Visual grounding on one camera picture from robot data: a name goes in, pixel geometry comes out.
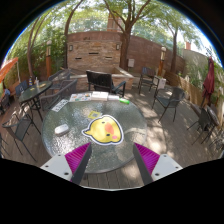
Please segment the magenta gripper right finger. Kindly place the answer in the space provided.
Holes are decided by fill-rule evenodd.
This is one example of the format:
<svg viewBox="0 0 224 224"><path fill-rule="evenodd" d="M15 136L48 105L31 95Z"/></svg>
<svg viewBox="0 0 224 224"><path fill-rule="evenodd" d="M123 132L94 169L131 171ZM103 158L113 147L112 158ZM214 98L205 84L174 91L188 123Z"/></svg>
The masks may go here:
<svg viewBox="0 0 224 224"><path fill-rule="evenodd" d="M138 143L133 145L133 154L137 162L143 183L145 185L152 183L152 171L154 170L160 155Z"/></svg>

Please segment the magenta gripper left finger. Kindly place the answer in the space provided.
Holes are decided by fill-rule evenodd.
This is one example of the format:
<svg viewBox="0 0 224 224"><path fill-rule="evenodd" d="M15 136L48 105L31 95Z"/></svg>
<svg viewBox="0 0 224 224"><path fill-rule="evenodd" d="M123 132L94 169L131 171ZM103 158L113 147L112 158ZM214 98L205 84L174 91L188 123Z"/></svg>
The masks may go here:
<svg viewBox="0 0 224 224"><path fill-rule="evenodd" d="M91 143L87 143L65 155L65 159L72 171L72 183L80 184L91 154Z"/></svg>

